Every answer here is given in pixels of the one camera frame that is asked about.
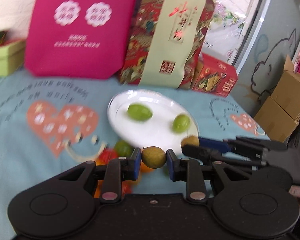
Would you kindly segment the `white floral plastic bag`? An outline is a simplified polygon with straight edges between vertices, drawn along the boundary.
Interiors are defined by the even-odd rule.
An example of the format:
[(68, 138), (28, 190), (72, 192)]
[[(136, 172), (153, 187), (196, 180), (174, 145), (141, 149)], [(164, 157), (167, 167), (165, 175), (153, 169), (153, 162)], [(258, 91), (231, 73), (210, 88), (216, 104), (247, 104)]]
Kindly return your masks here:
[(202, 52), (228, 64), (243, 42), (251, 0), (213, 0), (215, 9)]

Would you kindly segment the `large green oval fruit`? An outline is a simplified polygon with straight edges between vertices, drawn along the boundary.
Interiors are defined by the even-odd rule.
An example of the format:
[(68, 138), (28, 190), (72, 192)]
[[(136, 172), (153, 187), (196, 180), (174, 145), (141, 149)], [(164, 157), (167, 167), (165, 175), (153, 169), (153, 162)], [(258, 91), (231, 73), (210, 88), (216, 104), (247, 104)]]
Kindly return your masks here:
[(135, 121), (147, 121), (152, 116), (152, 111), (145, 105), (132, 103), (127, 109), (128, 116)]

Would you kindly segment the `magenta tote bag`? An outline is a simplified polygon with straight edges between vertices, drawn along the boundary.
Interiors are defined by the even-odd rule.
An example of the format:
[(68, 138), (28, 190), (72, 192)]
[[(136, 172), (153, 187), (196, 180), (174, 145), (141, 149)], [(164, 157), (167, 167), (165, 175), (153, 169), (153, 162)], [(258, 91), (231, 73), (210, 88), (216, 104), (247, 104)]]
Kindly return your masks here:
[(135, 0), (36, 0), (25, 50), (35, 76), (108, 79), (125, 59)]

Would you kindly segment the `brown longan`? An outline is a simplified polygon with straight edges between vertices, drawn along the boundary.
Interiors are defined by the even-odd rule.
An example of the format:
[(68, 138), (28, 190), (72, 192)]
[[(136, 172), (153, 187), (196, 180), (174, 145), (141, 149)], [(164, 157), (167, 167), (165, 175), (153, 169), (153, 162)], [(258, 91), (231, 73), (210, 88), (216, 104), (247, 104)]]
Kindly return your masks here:
[(167, 157), (161, 148), (150, 146), (142, 150), (141, 159), (147, 167), (157, 169), (165, 165)]
[(199, 138), (194, 135), (185, 137), (181, 141), (181, 147), (184, 147), (185, 145), (199, 146), (200, 145)]

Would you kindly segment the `white ceramic plate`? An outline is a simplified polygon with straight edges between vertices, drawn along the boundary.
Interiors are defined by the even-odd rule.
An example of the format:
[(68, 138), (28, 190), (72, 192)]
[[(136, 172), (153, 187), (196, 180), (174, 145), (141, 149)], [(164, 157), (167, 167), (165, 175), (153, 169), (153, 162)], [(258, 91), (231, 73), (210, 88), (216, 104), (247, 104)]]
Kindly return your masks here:
[[(147, 121), (131, 119), (127, 110), (132, 103), (145, 105), (153, 116)], [(179, 114), (190, 119), (189, 129), (183, 133), (172, 130), (173, 121)], [(134, 147), (157, 146), (181, 154), (181, 141), (190, 135), (199, 135), (195, 118), (183, 106), (152, 90), (127, 90), (115, 95), (109, 102), (107, 115), (115, 133)]]

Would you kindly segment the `green round fruit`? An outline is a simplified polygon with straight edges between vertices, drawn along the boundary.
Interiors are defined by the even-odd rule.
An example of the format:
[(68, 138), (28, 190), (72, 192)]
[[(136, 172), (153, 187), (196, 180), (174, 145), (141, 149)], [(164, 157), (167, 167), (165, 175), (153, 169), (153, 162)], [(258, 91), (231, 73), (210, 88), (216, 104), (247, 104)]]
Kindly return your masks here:
[(172, 124), (172, 131), (175, 133), (183, 133), (189, 129), (190, 118), (186, 114), (179, 114), (175, 117)]

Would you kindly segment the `red patterned gift bag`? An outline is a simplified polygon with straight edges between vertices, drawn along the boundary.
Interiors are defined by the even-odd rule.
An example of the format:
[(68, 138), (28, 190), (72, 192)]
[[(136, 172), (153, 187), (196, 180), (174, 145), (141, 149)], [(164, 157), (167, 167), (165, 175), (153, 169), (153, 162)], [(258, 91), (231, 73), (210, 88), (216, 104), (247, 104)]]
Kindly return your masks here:
[(213, 0), (141, 0), (119, 81), (190, 89), (214, 9)]

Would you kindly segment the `orange tangerine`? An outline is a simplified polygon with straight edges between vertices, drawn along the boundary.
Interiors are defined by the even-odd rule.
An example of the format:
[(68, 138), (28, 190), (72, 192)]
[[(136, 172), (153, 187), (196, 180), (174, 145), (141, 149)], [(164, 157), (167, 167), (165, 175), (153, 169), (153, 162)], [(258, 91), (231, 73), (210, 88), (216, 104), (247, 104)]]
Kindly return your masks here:
[(142, 172), (142, 173), (149, 173), (149, 172), (152, 172), (152, 171), (154, 171), (154, 169), (149, 168), (149, 167), (146, 166), (143, 162), (141, 162), (141, 165), (140, 165), (140, 172)]

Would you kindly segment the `cardboard boxes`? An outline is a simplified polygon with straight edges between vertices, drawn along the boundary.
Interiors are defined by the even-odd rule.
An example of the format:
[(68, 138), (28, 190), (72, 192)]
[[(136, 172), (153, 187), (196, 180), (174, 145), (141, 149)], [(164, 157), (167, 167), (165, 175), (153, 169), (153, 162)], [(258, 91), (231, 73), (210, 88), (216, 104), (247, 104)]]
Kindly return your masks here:
[(300, 121), (300, 73), (293, 67), (287, 56), (280, 80), (254, 117), (271, 140), (285, 142)]

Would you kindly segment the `red cracker box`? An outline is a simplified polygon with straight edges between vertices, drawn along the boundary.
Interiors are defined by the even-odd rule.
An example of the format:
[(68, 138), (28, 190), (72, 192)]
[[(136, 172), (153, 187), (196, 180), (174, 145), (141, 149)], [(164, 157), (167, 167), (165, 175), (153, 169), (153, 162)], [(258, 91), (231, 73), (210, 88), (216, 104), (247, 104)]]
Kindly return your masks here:
[(197, 92), (227, 97), (237, 80), (235, 67), (201, 53), (194, 72), (191, 89)]

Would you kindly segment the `light blue printed tablecloth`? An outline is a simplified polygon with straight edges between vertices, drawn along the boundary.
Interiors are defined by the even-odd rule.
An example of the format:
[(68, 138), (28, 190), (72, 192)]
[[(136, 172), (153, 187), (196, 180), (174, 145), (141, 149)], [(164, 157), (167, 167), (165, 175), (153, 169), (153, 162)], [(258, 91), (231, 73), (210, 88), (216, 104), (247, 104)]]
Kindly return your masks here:
[[(19, 192), (95, 159), (102, 144), (119, 137), (107, 118), (110, 100), (126, 90), (149, 89), (182, 105), (195, 118), (201, 137), (222, 140), (237, 135), (269, 139), (231, 97), (172, 88), (120, 85), (116, 78), (85, 80), (36, 78), (25, 69), (0, 78), (0, 239), (15, 235), (7, 207)], [(248, 128), (232, 116), (248, 116)], [(74, 153), (63, 147), (71, 141)], [(135, 193), (183, 193), (163, 169), (143, 174)]]

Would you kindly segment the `light green shoe box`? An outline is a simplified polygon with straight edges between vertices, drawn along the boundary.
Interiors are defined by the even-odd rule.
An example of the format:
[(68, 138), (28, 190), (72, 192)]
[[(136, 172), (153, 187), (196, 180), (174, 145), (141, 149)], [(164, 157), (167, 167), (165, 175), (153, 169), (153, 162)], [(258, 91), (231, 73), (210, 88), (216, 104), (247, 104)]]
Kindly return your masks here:
[(25, 40), (15, 40), (0, 46), (0, 77), (11, 75), (24, 63), (25, 47)]

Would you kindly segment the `red tomato fruit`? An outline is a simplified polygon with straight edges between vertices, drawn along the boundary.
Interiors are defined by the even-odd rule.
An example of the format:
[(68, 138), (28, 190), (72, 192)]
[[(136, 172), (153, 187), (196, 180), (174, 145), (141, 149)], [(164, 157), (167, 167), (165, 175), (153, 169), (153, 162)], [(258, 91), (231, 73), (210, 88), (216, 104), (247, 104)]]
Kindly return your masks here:
[(116, 159), (119, 156), (114, 149), (105, 148), (103, 152), (98, 156), (96, 162), (97, 165), (107, 165), (112, 159)]

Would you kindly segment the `small orange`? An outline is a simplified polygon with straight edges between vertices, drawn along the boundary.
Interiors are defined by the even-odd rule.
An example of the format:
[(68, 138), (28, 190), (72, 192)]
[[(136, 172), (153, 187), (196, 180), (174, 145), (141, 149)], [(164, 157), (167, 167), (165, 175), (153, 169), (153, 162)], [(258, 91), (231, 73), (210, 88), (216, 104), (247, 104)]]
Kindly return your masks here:
[(103, 185), (103, 181), (99, 180), (98, 181), (98, 185), (94, 194), (94, 198), (100, 198), (101, 195), (101, 190), (102, 190), (102, 185)]

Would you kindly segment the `red apple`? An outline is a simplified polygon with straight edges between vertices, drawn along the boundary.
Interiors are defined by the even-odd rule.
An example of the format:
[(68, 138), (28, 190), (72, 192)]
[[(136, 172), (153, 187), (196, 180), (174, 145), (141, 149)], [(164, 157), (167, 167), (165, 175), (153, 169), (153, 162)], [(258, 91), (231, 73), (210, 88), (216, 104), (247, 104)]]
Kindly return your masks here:
[(122, 195), (131, 194), (133, 193), (133, 189), (136, 185), (140, 182), (139, 179), (137, 180), (126, 180), (122, 182)]

